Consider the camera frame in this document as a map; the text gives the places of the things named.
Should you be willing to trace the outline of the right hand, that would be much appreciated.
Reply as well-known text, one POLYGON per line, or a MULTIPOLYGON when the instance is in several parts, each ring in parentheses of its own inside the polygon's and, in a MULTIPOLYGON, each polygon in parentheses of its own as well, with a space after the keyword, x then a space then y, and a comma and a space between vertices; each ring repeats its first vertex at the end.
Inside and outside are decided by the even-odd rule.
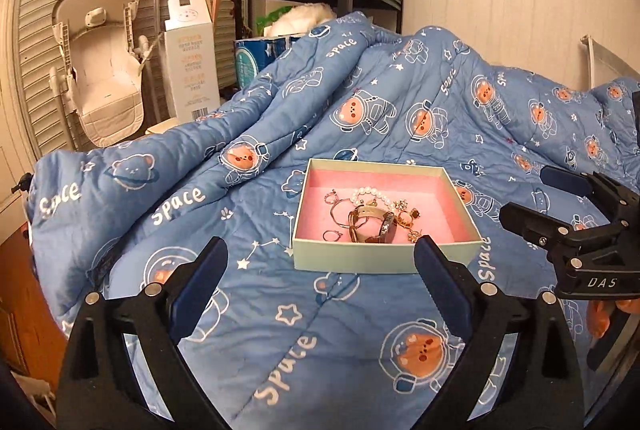
POLYGON ((587 310, 587 326, 592 337, 601 339, 605 335, 610 327, 615 309, 627 314, 639 314, 640 300, 590 300, 587 310))

